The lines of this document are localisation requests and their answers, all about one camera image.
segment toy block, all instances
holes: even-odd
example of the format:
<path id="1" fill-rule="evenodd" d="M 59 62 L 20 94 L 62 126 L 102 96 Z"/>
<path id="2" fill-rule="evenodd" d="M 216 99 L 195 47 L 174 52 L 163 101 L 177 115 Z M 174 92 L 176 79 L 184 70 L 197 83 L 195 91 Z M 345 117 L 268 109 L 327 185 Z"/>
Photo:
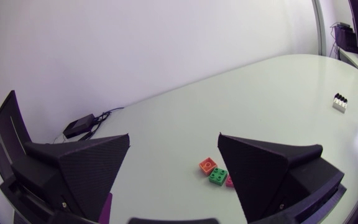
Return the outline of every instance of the toy block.
<path id="1" fill-rule="evenodd" d="M 227 179 L 226 179 L 226 187 L 234 187 L 234 185 L 233 185 L 233 181 L 231 181 L 231 177 L 230 177 L 230 175 L 227 175 Z"/>
<path id="2" fill-rule="evenodd" d="M 205 175 L 209 175 L 212 170 L 217 167 L 216 163 L 209 157 L 206 158 L 203 162 L 201 162 L 199 166 Z"/>
<path id="3" fill-rule="evenodd" d="M 209 175 L 209 181 L 214 183 L 214 184 L 218 184 L 219 186 L 222 186 L 222 184 L 224 183 L 224 180 L 226 180 L 227 177 L 227 171 L 226 170 L 222 170 L 219 168 L 215 168 L 212 173 Z"/>
<path id="4" fill-rule="evenodd" d="M 347 99 L 339 93 L 336 93 L 334 96 L 333 108 L 339 110 L 342 113 L 345 113 L 347 108 Z"/>

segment pink lego brick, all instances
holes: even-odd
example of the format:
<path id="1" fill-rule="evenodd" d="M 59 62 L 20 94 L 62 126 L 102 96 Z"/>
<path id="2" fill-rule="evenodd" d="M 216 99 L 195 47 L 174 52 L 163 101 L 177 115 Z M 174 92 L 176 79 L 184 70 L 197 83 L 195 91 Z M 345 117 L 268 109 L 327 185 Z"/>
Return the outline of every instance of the pink lego brick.
<path id="1" fill-rule="evenodd" d="M 226 179 L 226 187 L 234 187 L 233 181 L 231 181 L 230 175 L 227 176 L 227 179 Z"/>

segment white lego brick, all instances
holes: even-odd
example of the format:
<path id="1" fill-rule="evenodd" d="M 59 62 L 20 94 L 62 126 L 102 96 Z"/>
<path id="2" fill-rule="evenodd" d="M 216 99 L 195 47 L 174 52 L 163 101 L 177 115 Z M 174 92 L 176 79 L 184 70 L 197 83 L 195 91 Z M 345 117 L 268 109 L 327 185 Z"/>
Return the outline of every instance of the white lego brick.
<path id="1" fill-rule="evenodd" d="M 333 108 L 339 110 L 342 113 L 345 113 L 347 108 L 347 103 L 335 98 L 333 103 Z"/>

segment cable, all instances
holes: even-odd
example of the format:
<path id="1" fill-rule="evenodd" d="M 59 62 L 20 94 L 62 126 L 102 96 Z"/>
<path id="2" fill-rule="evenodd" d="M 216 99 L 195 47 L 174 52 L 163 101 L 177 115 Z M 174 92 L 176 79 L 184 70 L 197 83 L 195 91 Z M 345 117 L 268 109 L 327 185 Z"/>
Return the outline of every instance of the cable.
<path id="1" fill-rule="evenodd" d="M 93 120 L 93 124 L 98 125 L 98 126 L 96 127 L 95 130 L 90 131 L 87 134 L 85 134 L 82 138 L 80 138 L 79 141 L 84 141 L 84 140 L 90 139 L 95 134 L 95 132 L 100 128 L 100 125 L 102 124 L 102 122 L 105 121 L 113 111 L 119 110 L 119 109 L 124 109 L 124 108 L 123 107 L 114 108 L 114 109 L 108 110 L 106 112 L 103 112 L 101 115 L 95 117 Z"/>

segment green lego brick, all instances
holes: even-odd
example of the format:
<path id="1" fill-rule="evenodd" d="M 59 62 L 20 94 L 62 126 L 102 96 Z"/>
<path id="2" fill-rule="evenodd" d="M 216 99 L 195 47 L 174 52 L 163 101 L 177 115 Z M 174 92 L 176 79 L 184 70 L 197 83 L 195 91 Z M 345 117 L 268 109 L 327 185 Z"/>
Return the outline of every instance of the green lego brick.
<path id="1" fill-rule="evenodd" d="M 219 186 L 222 186 L 222 184 L 224 183 L 224 180 L 226 180 L 226 177 L 227 177 L 226 170 L 215 168 L 209 175 L 208 179 L 210 182 L 212 182 L 214 184 L 218 184 Z"/>

